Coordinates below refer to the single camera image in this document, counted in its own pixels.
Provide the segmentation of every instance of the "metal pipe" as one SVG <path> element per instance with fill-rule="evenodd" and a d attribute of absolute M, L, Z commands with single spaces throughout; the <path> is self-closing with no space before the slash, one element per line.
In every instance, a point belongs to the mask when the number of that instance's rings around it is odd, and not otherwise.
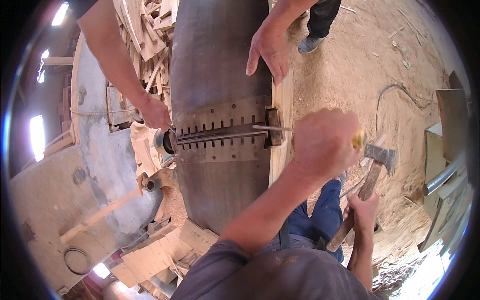
<path fill-rule="evenodd" d="M 448 165 L 440 174 L 433 177 L 432 180 L 423 185 L 422 191 L 424 196 L 428 196 L 436 189 L 441 187 L 455 171 L 465 162 L 465 154 L 462 152 L 450 165 Z"/>

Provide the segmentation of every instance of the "man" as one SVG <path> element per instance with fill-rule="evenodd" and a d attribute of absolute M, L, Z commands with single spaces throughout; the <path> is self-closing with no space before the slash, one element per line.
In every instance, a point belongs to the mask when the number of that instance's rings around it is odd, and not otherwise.
<path fill-rule="evenodd" d="M 172 300 L 379 299 L 371 293 L 377 194 L 365 202 L 348 195 L 348 206 L 355 210 L 355 240 L 347 268 L 339 263 L 343 257 L 338 253 L 315 249 L 318 238 L 328 241 L 341 223 L 336 193 L 340 183 L 331 179 L 358 161 L 359 150 L 351 142 L 358 128 L 357 116 L 339 109 L 324 109 L 299 121 L 295 158 L 270 189 L 227 225 L 218 242 L 190 268 Z M 326 182 L 322 194 L 327 194 L 312 218 L 323 216 L 333 224 L 322 225 L 328 222 L 321 218 L 308 222 L 298 206 Z M 290 247 L 280 250 L 277 233 L 287 217 L 297 221 L 290 228 Z M 302 232 L 316 240 L 298 235 Z"/>
<path fill-rule="evenodd" d="M 69 4 L 105 77 L 141 112 L 148 127 L 167 131 L 168 107 L 140 84 L 119 32 L 113 1 L 72 0 Z"/>
<path fill-rule="evenodd" d="M 298 16 L 310 9 L 307 27 L 310 32 L 300 42 L 300 53 L 310 53 L 318 48 L 330 31 L 330 25 L 340 8 L 340 0 L 278 0 L 262 26 L 253 35 L 247 61 L 248 76 L 257 70 L 261 56 L 273 76 L 274 85 L 279 85 L 288 73 L 288 49 L 284 33 Z"/>

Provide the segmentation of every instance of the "bright light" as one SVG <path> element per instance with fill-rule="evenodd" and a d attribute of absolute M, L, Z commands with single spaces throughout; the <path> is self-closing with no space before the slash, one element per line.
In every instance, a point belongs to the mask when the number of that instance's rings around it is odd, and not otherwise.
<path fill-rule="evenodd" d="M 40 58 L 44 59 L 47 58 L 50 55 L 50 51 L 47 49 L 43 51 L 42 56 Z"/>
<path fill-rule="evenodd" d="M 45 70 L 42 70 L 42 72 L 41 73 L 39 72 L 39 74 L 40 75 L 36 77 L 36 80 L 39 83 L 42 83 L 45 80 Z"/>
<path fill-rule="evenodd" d="M 107 269 L 107 267 L 105 267 L 103 263 L 97 264 L 95 268 L 93 268 L 93 271 L 102 279 L 105 279 L 108 275 L 110 275 L 110 271 Z"/>
<path fill-rule="evenodd" d="M 32 143 L 35 160 L 40 161 L 44 158 L 45 133 L 43 131 L 42 115 L 30 119 L 30 141 Z"/>
<path fill-rule="evenodd" d="M 65 16 L 65 13 L 67 12 L 68 4 L 64 3 L 60 6 L 59 11 L 55 15 L 55 18 L 53 18 L 52 21 L 52 26 L 57 26 L 60 25 L 61 22 L 63 21 L 63 17 Z"/>

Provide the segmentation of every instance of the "foot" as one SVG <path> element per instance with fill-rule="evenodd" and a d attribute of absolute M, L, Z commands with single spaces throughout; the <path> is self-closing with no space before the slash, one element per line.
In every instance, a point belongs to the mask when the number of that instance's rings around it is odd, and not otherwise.
<path fill-rule="evenodd" d="M 324 37 L 313 38 L 313 37 L 307 36 L 300 42 L 299 52 L 303 54 L 314 52 L 315 50 L 317 50 L 320 42 L 323 41 L 324 39 L 325 39 Z"/>
<path fill-rule="evenodd" d="M 308 11 L 304 11 L 297 19 L 302 19 L 308 16 Z"/>
<path fill-rule="evenodd" d="M 347 176 L 348 176 L 348 172 L 345 170 L 343 174 L 340 174 L 337 177 L 335 177 L 335 179 L 340 182 L 341 187 L 343 187 L 343 184 L 347 181 Z"/>

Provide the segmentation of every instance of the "sneaker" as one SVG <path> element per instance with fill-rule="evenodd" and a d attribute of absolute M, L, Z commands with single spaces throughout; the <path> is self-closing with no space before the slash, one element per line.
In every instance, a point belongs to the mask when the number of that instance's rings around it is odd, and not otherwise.
<path fill-rule="evenodd" d="M 304 38 L 300 44 L 299 44 L 299 52 L 303 54 L 311 53 L 317 50 L 318 45 L 320 44 L 321 41 L 323 41 L 325 38 L 313 38 L 307 36 Z"/>
<path fill-rule="evenodd" d="M 304 11 L 297 19 L 302 19 L 308 16 L 308 11 Z"/>

